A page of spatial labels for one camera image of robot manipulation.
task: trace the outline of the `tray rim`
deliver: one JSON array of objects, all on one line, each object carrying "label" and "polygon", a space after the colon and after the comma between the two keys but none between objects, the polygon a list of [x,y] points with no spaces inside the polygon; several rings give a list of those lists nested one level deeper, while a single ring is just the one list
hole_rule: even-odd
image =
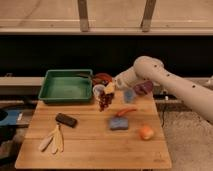
[{"label": "tray rim", "polygon": [[89,95],[85,98],[48,98],[48,97],[42,97],[42,93],[44,91],[45,83],[47,82],[48,77],[50,76],[50,73],[53,72],[76,72],[76,71],[86,71],[89,72],[91,75],[93,74],[92,69],[50,69],[46,71],[41,89],[39,91],[38,99],[42,100],[44,103],[67,103],[67,102],[89,102],[92,98],[92,81],[88,79],[90,82],[89,88],[91,89]]}]

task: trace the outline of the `purple object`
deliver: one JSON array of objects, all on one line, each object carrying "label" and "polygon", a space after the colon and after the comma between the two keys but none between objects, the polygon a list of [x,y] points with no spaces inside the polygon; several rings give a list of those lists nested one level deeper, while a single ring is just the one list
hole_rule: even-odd
[{"label": "purple object", "polygon": [[133,89],[137,95],[148,94],[153,90],[153,83],[152,81],[146,81],[135,85]]}]

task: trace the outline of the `blue sponge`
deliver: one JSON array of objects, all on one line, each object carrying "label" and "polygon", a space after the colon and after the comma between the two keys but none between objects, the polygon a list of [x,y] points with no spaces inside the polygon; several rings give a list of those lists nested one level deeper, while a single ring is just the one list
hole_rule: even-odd
[{"label": "blue sponge", "polygon": [[109,120],[109,127],[111,130],[126,130],[129,128],[128,119],[115,116]]}]

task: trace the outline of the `blue object on floor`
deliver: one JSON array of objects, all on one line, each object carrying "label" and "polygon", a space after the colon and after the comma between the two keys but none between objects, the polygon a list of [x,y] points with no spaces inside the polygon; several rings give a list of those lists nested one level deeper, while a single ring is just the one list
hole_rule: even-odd
[{"label": "blue object on floor", "polygon": [[0,126],[4,125],[16,125],[17,118],[19,114],[21,113],[20,110],[6,110],[8,113],[7,117],[4,118],[2,121],[0,121]]}]

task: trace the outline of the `blue object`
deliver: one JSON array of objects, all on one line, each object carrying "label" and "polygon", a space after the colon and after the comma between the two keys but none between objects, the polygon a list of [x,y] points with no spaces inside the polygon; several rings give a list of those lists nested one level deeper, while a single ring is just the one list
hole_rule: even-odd
[{"label": "blue object", "polygon": [[125,103],[131,103],[136,96],[133,89],[124,90],[123,94],[124,94],[124,102]]},{"label": "blue object", "polygon": [[16,125],[17,123],[17,118],[19,114],[21,113],[20,110],[6,110],[8,113],[7,117],[4,118],[2,121],[0,121],[0,126],[5,126],[5,125]]},{"label": "blue object", "polygon": [[109,127],[111,130],[126,130],[129,128],[128,119],[115,116],[109,120]]}]

